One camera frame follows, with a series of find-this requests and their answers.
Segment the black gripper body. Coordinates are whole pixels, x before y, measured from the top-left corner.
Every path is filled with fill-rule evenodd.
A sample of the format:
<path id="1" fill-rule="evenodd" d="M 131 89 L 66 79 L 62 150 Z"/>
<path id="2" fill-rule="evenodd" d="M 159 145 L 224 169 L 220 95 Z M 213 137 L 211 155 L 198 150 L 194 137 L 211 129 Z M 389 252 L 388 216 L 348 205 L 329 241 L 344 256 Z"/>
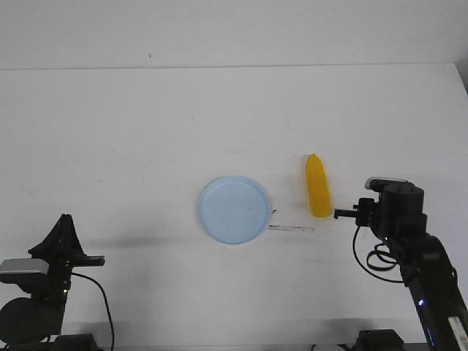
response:
<path id="1" fill-rule="evenodd" d="M 104 256 L 80 256 L 54 260 L 48 268 L 51 288 L 54 292 L 66 293 L 71 287 L 71 275 L 74 268 L 101 267 L 104 264 Z"/>
<path id="2" fill-rule="evenodd" d="M 356 225 L 359 227 L 378 227 L 382 219 L 382 206 L 379 200 L 362 197 L 356 205 L 358 216 Z"/>

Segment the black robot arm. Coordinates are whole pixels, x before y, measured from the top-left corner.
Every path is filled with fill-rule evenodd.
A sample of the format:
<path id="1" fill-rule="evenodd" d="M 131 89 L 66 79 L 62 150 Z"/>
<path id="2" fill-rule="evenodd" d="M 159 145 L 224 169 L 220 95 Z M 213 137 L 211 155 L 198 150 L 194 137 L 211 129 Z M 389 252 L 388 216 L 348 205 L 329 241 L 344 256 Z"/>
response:
<path id="1" fill-rule="evenodd" d="M 18 286 L 26 297 L 1 308 L 5 350 L 98 350 L 90 333 L 64 335 L 62 326 L 75 268 L 102 267 L 103 256 L 89 256 L 78 239 L 72 216 L 62 214 L 29 258 L 1 263 L 1 283 Z"/>
<path id="2" fill-rule="evenodd" d="M 336 209 L 334 218 L 355 219 L 357 227 L 369 228 L 388 248 L 429 349 L 466 350 L 467 307 L 444 246 L 426 231 L 424 191 L 411 182 L 386 178 L 370 178 L 365 187 L 378 198 L 361 198 L 351 210 Z"/>

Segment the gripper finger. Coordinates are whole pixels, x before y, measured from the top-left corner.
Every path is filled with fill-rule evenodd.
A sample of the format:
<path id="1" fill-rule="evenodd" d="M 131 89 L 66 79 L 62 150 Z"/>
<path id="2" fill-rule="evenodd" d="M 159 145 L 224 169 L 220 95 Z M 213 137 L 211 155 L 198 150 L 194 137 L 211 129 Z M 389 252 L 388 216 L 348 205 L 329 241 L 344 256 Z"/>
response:
<path id="1" fill-rule="evenodd" d="M 53 259 L 64 255 L 68 251 L 68 219 L 68 214 L 62 214 L 45 239 L 28 250 L 32 258 Z"/>
<path id="2" fill-rule="evenodd" d="M 352 218 L 352 219 L 356 219 L 358 218 L 358 214 L 334 214 L 333 215 L 333 218 L 334 219 L 338 219 L 338 218 Z"/>
<path id="3" fill-rule="evenodd" d="M 67 220 L 68 220 L 67 230 L 68 230 L 68 236 L 69 236 L 70 255 L 73 257 L 84 257 L 85 253 L 78 239 L 78 235 L 76 233 L 73 218 L 70 214 L 67 214 Z"/>
<path id="4" fill-rule="evenodd" d="M 334 215 L 357 215 L 358 214 L 359 207 L 357 205 L 354 205 L 352 209 L 338 209 L 336 208 L 334 210 Z"/>

